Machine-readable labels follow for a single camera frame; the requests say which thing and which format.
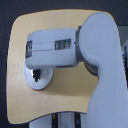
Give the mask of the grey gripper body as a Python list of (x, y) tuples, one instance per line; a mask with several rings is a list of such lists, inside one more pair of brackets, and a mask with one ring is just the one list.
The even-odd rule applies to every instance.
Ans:
[(27, 36), (25, 63), (29, 69), (67, 68), (78, 64), (74, 28), (38, 30)]

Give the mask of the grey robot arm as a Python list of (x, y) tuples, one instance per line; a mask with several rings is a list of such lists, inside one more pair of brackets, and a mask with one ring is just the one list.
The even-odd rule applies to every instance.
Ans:
[(31, 88), (45, 88), (54, 69), (79, 62), (98, 76), (87, 108), (88, 128), (128, 128), (127, 51), (110, 15), (93, 13), (78, 30), (38, 30), (27, 36), (24, 75)]

